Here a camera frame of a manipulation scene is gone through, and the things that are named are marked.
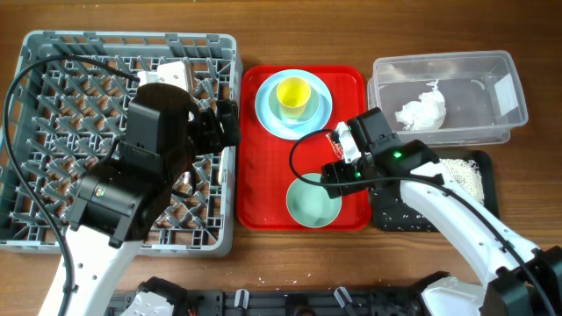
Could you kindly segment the white plastic spoon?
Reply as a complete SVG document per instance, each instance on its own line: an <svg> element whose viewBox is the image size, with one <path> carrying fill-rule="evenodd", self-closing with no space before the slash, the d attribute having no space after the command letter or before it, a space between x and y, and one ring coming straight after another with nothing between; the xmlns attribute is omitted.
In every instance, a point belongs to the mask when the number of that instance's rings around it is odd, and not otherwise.
<svg viewBox="0 0 562 316"><path fill-rule="evenodd" d="M217 181L219 185L223 184L225 175L227 173L227 158L228 158L228 149L225 148L222 150L220 154L219 173L217 175Z"/></svg>

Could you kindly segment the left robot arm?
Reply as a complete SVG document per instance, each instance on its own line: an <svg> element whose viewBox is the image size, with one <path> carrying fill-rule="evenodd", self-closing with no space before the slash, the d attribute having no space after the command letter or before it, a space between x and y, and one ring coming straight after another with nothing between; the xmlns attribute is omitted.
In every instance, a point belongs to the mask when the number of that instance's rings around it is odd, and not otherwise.
<svg viewBox="0 0 562 316"><path fill-rule="evenodd" d="M141 85L125 135L113 142L119 156L107 155L77 181L65 233L69 257L61 259L40 314L102 314L179 177L197 156L240 142L235 101L201 110L177 86Z"/></svg>

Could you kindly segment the red snack wrapper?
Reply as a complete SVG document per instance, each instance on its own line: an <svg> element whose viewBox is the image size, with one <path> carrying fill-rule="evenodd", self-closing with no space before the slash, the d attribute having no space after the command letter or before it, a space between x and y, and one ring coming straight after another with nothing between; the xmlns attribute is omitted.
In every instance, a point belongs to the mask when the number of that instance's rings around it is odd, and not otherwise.
<svg viewBox="0 0 562 316"><path fill-rule="evenodd" d="M337 157L338 160L342 160L344 158L342 145L339 141L339 136L336 131L332 131L326 135L332 150Z"/></svg>

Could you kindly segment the white napkin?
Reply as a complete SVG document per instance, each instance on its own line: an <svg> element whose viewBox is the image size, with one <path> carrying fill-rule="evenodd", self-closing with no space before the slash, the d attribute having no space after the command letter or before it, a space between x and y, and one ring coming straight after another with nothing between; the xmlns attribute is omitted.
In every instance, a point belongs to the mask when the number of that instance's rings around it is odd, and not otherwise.
<svg viewBox="0 0 562 316"><path fill-rule="evenodd" d="M417 100L410 101L395 113L398 123L405 131L424 131L439 129L446 116L446 102L438 88L439 81L427 83L431 91L422 92Z"/></svg>

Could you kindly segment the rice and food scraps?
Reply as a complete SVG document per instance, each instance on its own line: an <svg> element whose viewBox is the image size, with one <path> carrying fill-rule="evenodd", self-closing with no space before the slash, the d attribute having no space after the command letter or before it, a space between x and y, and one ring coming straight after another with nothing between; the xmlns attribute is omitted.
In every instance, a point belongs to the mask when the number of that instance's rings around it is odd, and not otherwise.
<svg viewBox="0 0 562 316"><path fill-rule="evenodd" d="M474 160L441 159L454 180L481 205L484 204L484 188L479 165Z"/></svg>

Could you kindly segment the white plastic fork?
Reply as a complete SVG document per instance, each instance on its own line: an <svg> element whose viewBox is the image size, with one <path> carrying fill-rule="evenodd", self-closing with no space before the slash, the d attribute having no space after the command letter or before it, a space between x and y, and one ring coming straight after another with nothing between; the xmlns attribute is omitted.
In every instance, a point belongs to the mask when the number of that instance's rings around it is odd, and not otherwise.
<svg viewBox="0 0 562 316"><path fill-rule="evenodd" d="M183 182L184 182L185 185L191 184L192 180L191 180L191 172L190 171L184 172Z"/></svg>

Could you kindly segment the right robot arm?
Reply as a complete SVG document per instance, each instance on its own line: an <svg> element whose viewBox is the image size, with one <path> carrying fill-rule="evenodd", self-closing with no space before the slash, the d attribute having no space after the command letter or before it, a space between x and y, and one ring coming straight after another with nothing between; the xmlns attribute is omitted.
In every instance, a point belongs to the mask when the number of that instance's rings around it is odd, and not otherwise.
<svg viewBox="0 0 562 316"><path fill-rule="evenodd" d="M332 198L381 189L427 219L469 263L479 284L440 276L421 290L430 315L559 315L561 248L542 250L471 197L437 153L406 144L380 109L337 124L342 159L322 167Z"/></svg>

